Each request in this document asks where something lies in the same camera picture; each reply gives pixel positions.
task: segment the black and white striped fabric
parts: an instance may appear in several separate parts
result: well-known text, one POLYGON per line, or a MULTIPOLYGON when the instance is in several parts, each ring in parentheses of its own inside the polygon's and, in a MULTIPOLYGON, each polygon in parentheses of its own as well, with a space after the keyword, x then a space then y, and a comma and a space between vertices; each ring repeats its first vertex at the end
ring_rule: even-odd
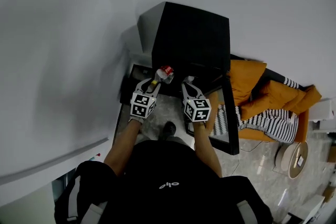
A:
MULTIPOLYGON (((298 83, 288 78, 285 78, 284 84, 295 89, 299 88, 298 83)), ((268 109, 246 121, 242 121, 240 109, 236 106, 236 116, 239 131, 244 128, 259 130, 265 133, 268 137, 284 143, 292 143, 294 141, 299 126, 298 116, 294 114, 292 119, 290 119, 289 111, 283 109, 268 109)), ((214 129, 211 132, 211 135, 218 136, 218 138, 220 136, 227 137, 227 130, 225 106, 219 105, 214 129)))

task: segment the floor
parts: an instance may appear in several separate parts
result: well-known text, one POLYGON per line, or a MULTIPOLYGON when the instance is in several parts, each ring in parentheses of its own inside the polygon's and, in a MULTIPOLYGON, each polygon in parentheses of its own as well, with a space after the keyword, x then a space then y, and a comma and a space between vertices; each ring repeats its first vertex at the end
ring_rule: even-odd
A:
MULTIPOLYGON (((180 99, 160 94, 157 98, 157 106, 143 124, 142 133, 155 140, 164 123, 172 121, 177 128, 176 136, 181 137, 193 148, 193 138, 185 133, 180 99)), ((130 107, 124 105, 117 136, 127 125, 129 113, 130 107)), ((310 126, 307 142, 308 160, 304 170, 296 179, 290 179, 278 173, 275 168, 274 159, 279 148, 278 142, 260 143, 241 139, 239 155, 231 156, 219 150, 216 150, 216 153, 222 166, 223 176, 234 174, 248 177, 260 197, 271 209, 275 221, 280 222, 288 211, 293 211, 312 195, 322 194, 332 174, 334 165, 326 162, 331 140, 326 134, 313 134, 310 126)))

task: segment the orange cushion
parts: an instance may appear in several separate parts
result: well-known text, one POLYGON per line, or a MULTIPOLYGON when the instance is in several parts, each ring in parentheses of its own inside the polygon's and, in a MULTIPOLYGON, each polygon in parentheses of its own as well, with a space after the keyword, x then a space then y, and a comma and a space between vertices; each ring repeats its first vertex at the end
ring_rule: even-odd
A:
POLYGON ((298 95, 291 101, 287 102, 282 108, 284 110, 291 110, 294 106, 296 106, 302 99, 305 97, 306 93, 301 90, 297 90, 298 95))
POLYGON ((269 109, 282 109, 286 103, 298 95, 296 89, 273 80, 267 82, 260 93, 269 94, 269 109))
POLYGON ((302 100, 291 109, 291 111, 293 111, 296 115, 308 110, 322 98, 322 95, 314 85, 310 86, 305 92, 306 95, 302 98, 302 100))
POLYGON ((269 95, 265 94, 261 98, 258 98, 255 101, 245 103, 240 106, 242 110, 241 120, 245 121, 249 118, 252 118, 255 115, 258 115, 262 111, 267 110, 269 107, 269 95))
POLYGON ((231 60, 230 81, 235 105, 248 100, 251 91, 266 69, 266 63, 231 60))

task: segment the shoe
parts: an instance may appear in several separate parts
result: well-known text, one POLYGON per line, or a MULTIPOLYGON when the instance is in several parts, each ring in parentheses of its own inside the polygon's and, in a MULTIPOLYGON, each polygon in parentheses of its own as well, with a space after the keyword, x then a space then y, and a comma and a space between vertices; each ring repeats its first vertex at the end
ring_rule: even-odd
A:
POLYGON ((166 122, 163 127, 162 133, 159 135, 159 140, 166 140, 169 136, 174 136, 176 126, 171 121, 166 122))

